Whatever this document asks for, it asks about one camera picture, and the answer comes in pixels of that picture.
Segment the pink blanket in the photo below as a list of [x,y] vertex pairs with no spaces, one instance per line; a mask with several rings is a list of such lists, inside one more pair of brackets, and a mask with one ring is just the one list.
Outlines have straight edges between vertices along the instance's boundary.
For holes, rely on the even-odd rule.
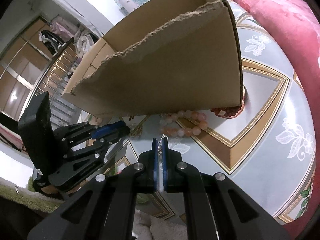
[[305,90],[316,133],[316,174],[308,209],[285,227],[291,237],[302,231],[320,202],[320,25],[302,0],[234,0],[276,40]]

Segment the metal railing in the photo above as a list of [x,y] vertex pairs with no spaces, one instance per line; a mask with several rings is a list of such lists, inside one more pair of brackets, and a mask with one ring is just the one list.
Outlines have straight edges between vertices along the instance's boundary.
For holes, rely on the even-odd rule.
[[21,112],[23,113],[34,96],[48,91],[52,128],[56,129],[76,123],[81,109],[61,98],[61,95],[69,81],[68,74],[71,73],[72,68],[75,69],[77,66],[77,56],[72,38],[60,47],[58,53],[52,57],[49,65],[42,71]]

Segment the white leaf print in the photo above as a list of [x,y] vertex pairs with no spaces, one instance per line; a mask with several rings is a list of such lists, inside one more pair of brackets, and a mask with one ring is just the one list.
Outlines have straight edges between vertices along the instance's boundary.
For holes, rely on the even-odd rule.
[[301,125],[299,125],[299,124],[296,124],[296,125],[294,126],[293,131],[294,131],[298,136],[301,136],[301,137],[304,136],[303,128],[302,128]]
[[175,145],[172,150],[180,152],[181,154],[185,154],[188,150],[190,150],[191,146],[185,145],[183,143],[178,143]]
[[276,136],[276,139],[281,144],[287,144],[291,142],[294,138],[294,134],[291,131],[283,131],[279,135]]
[[293,141],[292,145],[291,145],[291,149],[288,155],[288,159],[295,157],[297,155],[297,153],[300,150],[300,144],[301,144],[302,138],[297,138]]
[[266,46],[264,45],[264,43],[260,43],[259,46],[258,46],[258,49],[259,50],[264,50],[266,48]]
[[251,43],[251,44],[255,44],[255,45],[259,45],[260,42],[255,40],[255,39],[249,39],[249,40],[246,40],[247,42]]
[[250,52],[254,51],[256,49],[257,45],[249,45],[244,49],[244,52]]

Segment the pink garment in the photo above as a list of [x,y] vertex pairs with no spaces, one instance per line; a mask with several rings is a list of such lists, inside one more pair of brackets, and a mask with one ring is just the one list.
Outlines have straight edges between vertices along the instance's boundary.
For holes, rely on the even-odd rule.
[[316,134],[316,171],[308,208],[285,225],[291,238],[306,226],[320,203],[320,25],[302,0],[233,0],[276,40],[297,73],[309,102]]

